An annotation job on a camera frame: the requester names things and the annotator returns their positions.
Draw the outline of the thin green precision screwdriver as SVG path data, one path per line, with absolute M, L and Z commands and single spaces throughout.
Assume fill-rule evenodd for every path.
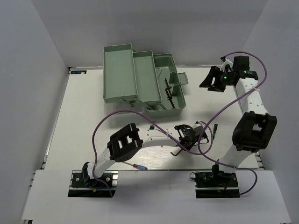
M 216 135 L 216 132 L 217 132 L 217 128 L 218 128 L 218 124 L 214 124 L 213 135 L 212 135 L 213 140 L 215 139 L 215 135 Z

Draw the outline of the long brown hex key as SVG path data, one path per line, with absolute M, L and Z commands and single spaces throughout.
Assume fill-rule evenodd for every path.
M 168 98 L 168 100 L 169 100 L 171 106 L 172 106 L 173 108 L 175 108 L 175 105 L 174 105 L 174 103 L 173 103 L 173 101 L 172 101 L 172 97 L 173 97 L 173 95 L 172 95 L 172 93 L 171 93 L 171 86 L 166 87 L 166 88 L 165 88 L 165 92 L 166 92 L 167 98 Z

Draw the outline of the mint green plastic toolbox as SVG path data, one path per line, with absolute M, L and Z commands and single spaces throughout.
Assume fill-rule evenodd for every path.
M 179 116 L 186 107 L 183 85 L 186 73 L 177 70 L 172 54 L 136 51 L 122 44 L 103 48 L 103 100 L 106 104 L 143 107 L 152 118 Z M 167 79 L 173 108 L 167 98 Z

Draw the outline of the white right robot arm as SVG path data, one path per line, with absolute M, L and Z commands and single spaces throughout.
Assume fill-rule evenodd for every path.
M 208 91 L 224 92 L 233 86 L 242 117 L 232 134 L 232 146 L 212 168 L 211 181 L 222 186 L 235 173 L 239 165 L 250 155 L 266 149 L 277 125 L 277 118 L 265 109 L 256 71 L 250 69 L 248 56 L 236 56 L 230 61 L 221 58 L 220 67 L 212 66 L 200 84 Z

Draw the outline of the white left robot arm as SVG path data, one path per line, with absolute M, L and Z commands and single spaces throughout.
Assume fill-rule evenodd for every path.
M 194 126 L 177 125 L 162 132 L 158 128 L 141 129 L 131 123 L 110 136 L 110 141 L 102 153 L 96 156 L 95 162 L 87 162 L 82 167 L 82 179 L 88 186 L 98 183 L 103 173 L 115 163 L 126 162 L 146 147 L 169 146 L 182 147 L 188 151 L 201 140 L 209 141 L 203 126 L 196 122 Z

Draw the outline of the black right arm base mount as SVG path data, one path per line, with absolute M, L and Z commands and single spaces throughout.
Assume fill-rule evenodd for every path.
M 239 185 L 235 174 L 228 179 L 216 180 L 212 172 L 192 172 L 197 199 L 240 198 Z

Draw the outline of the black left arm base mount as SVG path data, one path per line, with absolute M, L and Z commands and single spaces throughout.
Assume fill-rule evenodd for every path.
M 111 198 L 114 196 L 118 181 L 118 171 L 106 171 L 100 178 L 110 188 L 112 196 L 106 185 L 95 179 L 87 184 L 83 181 L 83 175 L 79 171 L 73 171 L 71 175 L 68 197 L 81 198 Z

